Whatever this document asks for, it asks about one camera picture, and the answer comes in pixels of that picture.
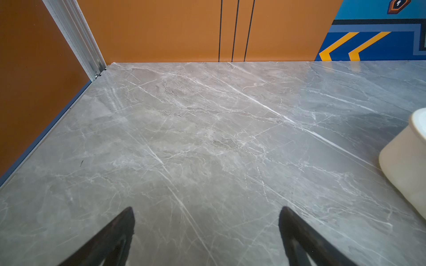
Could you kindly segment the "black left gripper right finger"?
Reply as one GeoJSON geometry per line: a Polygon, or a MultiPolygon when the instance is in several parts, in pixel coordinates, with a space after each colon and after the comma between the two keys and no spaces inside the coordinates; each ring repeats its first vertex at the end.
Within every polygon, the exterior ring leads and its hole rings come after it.
{"type": "Polygon", "coordinates": [[[355,265],[288,206],[280,212],[278,227],[291,266],[355,265]]]}

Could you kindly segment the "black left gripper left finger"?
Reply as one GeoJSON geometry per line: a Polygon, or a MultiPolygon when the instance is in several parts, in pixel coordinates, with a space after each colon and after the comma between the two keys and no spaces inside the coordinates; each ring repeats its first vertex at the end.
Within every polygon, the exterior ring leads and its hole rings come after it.
{"type": "Polygon", "coordinates": [[[124,209],[61,266],[124,266],[134,234],[135,217],[131,207],[124,209]]]}

